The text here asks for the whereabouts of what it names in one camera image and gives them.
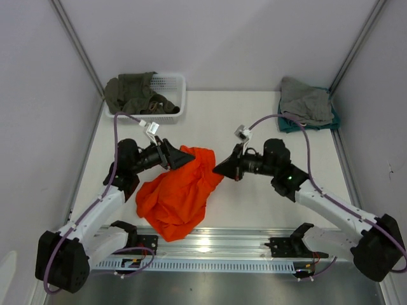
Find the orange shorts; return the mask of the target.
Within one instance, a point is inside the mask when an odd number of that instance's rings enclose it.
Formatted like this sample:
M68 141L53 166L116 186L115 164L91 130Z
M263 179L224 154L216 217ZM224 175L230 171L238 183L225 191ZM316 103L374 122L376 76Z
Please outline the orange shorts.
M205 218L209 196L223 180L213 150L181 146L195 159L145 182L135 195L137 215L167 242L185 238Z

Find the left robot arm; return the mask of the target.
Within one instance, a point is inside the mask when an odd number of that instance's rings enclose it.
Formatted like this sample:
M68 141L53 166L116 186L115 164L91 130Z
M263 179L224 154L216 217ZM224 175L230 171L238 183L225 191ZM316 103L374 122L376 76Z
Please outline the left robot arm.
M135 226L118 220L105 233L98 234L98 230L133 195L140 183L139 173L154 166L177 170L194 159L167 139L156 139L143 150L133 139L119 141L103 181L104 190L76 220L58 231L45 231L39 239L35 277L43 282L45 290L50 294L49 287L54 286L75 293L91 270L108 256L119 250L133 253L138 246Z

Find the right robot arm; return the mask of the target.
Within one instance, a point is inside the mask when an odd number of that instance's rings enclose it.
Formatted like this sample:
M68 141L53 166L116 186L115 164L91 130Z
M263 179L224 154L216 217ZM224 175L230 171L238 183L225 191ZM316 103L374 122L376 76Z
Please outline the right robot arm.
M403 238L395 218L379 217L357 208L323 190L309 173L291 162L291 154L280 139L268 139L262 154L244 152L237 144L231 155L213 172L236 181L245 173L270 176L271 185L281 196L318 213L339 232L326 231L307 224L290 241L297 256L322 252L353 262L367 278L381 282L406 256Z

